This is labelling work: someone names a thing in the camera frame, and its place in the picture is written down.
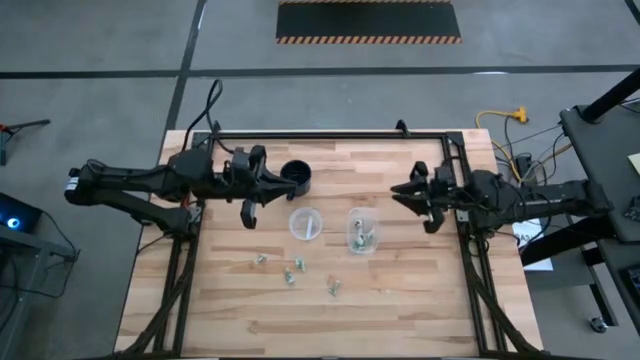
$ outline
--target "butcher block tabletop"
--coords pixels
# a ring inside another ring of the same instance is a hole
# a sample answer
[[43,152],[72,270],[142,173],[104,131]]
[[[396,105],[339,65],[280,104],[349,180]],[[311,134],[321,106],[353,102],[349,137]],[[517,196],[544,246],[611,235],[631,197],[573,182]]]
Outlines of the butcher block tabletop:
[[[488,132],[461,131],[471,169],[497,171]],[[160,163],[180,151],[184,135],[167,133]],[[227,147],[247,151],[254,144],[266,147],[267,167],[275,174],[290,160],[309,163],[311,190],[293,201],[281,197],[265,208],[258,206],[255,230],[242,226],[242,201],[207,201],[182,356],[478,354],[454,219],[448,214],[438,233],[426,234],[422,220],[393,201],[389,191],[408,181],[415,161],[425,161],[431,170],[439,166],[440,141],[225,140]],[[221,171],[228,158],[216,147],[215,170]],[[323,218],[322,232],[311,241],[297,240],[289,232],[289,216],[301,207],[313,207]],[[348,213],[354,207],[378,211],[380,244],[372,255],[352,255],[347,247]],[[160,235],[157,228],[146,227],[140,246]],[[541,348],[516,244],[505,235],[490,242],[498,302],[526,339]],[[170,251],[171,241],[161,240],[137,257],[116,350],[129,346],[159,308]],[[267,259],[256,264],[260,254]],[[304,273],[295,268],[297,256],[306,263]],[[293,272],[295,285],[285,282],[285,268]],[[335,280],[341,287],[334,297],[328,289]],[[490,349],[495,349],[483,309]],[[174,320],[175,315],[169,320],[167,348]]]

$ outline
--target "black floor mat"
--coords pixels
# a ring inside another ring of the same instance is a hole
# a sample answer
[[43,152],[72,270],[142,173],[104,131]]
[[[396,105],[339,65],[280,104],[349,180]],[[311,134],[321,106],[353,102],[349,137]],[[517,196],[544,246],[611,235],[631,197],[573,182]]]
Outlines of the black floor mat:
[[295,0],[278,6],[278,44],[459,44],[449,0]]

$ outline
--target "concrete floor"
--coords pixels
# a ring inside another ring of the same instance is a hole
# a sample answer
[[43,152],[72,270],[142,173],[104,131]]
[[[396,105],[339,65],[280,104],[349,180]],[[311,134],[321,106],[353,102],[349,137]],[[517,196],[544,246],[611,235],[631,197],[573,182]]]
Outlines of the concrete floor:
[[[178,70],[196,0],[0,0],[0,72]],[[209,0],[194,69],[407,66],[556,66],[640,63],[640,27],[623,0],[453,1],[464,43],[447,46],[276,46],[277,1]],[[518,75],[263,77],[225,79],[214,118],[226,129],[388,129],[473,127],[482,110],[526,106],[512,140],[558,122],[561,109],[588,103],[620,72]],[[212,79],[187,81],[177,128],[202,109]],[[21,337],[21,359],[108,354],[113,347],[140,227],[104,207],[66,203],[71,167],[97,158],[114,166],[157,161],[176,79],[0,80],[0,122],[50,118],[10,146],[0,189],[51,212],[82,249],[66,294],[38,299]],[[504,141],[503,121],[483,124]],[[558,131],[519,143],[539,154]],[[571,151],[554,181],[584,177]],[[49,234],[58,241],[55,233]],[[530,282],[545,349],[558,355],[629,359],[638,335],[605,269],[621,326],[593,333],[597,314],[585,286],[548,289]]]

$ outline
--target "bolt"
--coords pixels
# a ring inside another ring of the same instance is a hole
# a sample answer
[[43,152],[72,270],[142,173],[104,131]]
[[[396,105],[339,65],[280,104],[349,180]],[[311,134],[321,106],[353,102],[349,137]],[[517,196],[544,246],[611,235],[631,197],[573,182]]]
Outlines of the bolt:
[[295,257],[296,269],[300,269],[302,272],[307,272],[307,265],[301,257]]
[[296,279],[293,277],[291,270],[289,268],[284,269],[284,281],[289,285],[293,285],[296,282]]
[[267,255],[260,254],[260,255],[258,255],[258,257],[253,262],[256,263],[256,264],[262,264],[265,261],[267,261]]
[[337,297],[338,296],[338,290],[340,290],[340,285],[342,284],[342,282],[340,282],[340,280],[336,280],[333,282],[333,285],[331,285],[331,287],[329,288],[329,294],[331,294],[331,296],[333,297]]

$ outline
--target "white paper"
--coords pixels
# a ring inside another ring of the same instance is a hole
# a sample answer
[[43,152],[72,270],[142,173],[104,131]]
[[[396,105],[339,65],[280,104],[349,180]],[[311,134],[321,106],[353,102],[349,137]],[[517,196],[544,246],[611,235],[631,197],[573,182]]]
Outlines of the white paper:
[[[544,234],[541,234],[535,239],[534,236],[540,233],[542,227],[540,226],[540,219],[527,220],[520,223],[513,223],[513,234],[520,239],[520,248],[525,246],[529,241],[541,239]],[[525,271],[553,271],[553,264],[551,259],[540,260],[537,263],[524,267]]]

